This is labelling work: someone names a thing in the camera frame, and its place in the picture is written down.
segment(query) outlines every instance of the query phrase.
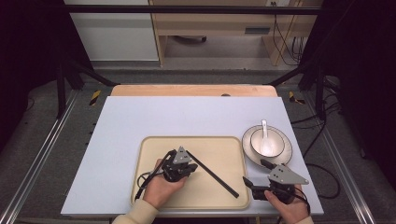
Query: person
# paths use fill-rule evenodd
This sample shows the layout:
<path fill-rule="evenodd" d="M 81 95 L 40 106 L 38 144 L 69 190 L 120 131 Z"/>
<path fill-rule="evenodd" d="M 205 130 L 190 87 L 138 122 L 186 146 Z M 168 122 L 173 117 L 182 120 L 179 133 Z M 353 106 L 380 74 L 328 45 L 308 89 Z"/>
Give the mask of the person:
<path fill-rule="evenodd" d="M 150 224 L 159 213 L 161 207 L 171 198 L 171 196 L 182 189 L 187 177 L 183 177 L 178 182 L 168 182 L 162 175 L 154 176 L 145 189 L 143 199 L 137 199 L 132 209 L 125 215 L 117 216 L 113 224 Z M 271 191 L 264 192 L 268 202 L 279 211 L 280 215 L 288 224 L 311 224 L 311 216 L 306 209 L 306 204 L 295 198 L 292 203 L 282 203 Z"/>

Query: white table surface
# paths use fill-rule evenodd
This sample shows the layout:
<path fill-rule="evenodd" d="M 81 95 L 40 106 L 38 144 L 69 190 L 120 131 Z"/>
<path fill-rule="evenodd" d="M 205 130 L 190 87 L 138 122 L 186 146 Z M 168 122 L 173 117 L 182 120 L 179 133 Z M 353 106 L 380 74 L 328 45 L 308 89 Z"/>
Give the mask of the white table surface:
<path fill-rule="evenodd" d="M 309 180 L 303 186 L 312 215 L 323 208 L 306 169 L 289 117 L 280 97 L 109 96 L 91 142 L 68 192 L 61 214 L 72 217 L 114 217 L 131 209 L 130 199 L 140 144 L 148 136 L 235 136 L 267 125 L 284 133 L 292 144 L 289 168 Z M 269 170 L 245 157 L 247 176 L 268 185 Z M 274 216 L 267 201 L 251 198 L 242 210 L 170 210 L 159 217 Z"/>

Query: white cabinet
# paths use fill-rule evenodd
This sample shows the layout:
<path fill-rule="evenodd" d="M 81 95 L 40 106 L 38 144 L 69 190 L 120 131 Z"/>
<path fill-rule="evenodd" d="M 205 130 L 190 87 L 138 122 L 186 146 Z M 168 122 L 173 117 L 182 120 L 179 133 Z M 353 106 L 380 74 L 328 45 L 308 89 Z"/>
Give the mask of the white cabinet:
<path fill-rule="evenodd" d="M 67 5 L 147 5 L 147 0 L 64 0 Z M 158 61 L 151 16 L 71 13 L 91 61 Z"/>

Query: black stick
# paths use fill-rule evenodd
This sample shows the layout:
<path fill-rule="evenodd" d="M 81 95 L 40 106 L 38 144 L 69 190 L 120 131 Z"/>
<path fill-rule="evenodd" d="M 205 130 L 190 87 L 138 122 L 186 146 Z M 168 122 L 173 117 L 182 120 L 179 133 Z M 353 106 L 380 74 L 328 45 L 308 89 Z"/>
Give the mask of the black stick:
<path fill-rule="evenodd" d="M 198 165 L 200 165 L 202 168 L 204 168 L 204 170 L 207 171 L 208 174 L 210 174 L 213 178 L 215 178 L 225 189 L 227 189 L 235 198 L 239 197 L 239 194 L 233 190 L 230 186 L 228 186 L 222 179 L 220 179 L 220 177 L 218 177 L 217 175 L 215 175 L 215 173 L 213 173 L 211 170 L 209 170 L 209 168 L 207 168 L 203 163 L 201 163 L 200 161 L 198 161 L 198 159 L 196 159 L 188 150 L 186 150 L 186 152 L 189 154 L 189 156 L 198 163 Z"/>

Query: wooden edge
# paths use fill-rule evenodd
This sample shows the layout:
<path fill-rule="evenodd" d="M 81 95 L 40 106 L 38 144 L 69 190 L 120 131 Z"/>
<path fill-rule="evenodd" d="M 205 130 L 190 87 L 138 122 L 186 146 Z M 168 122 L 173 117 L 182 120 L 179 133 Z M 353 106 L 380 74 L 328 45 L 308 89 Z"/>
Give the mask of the wooden edge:
<path fill-rule="evenodd" d="M 276 89 L 267 85 L 118 85 L 110 96 L 270 96 Z"/>

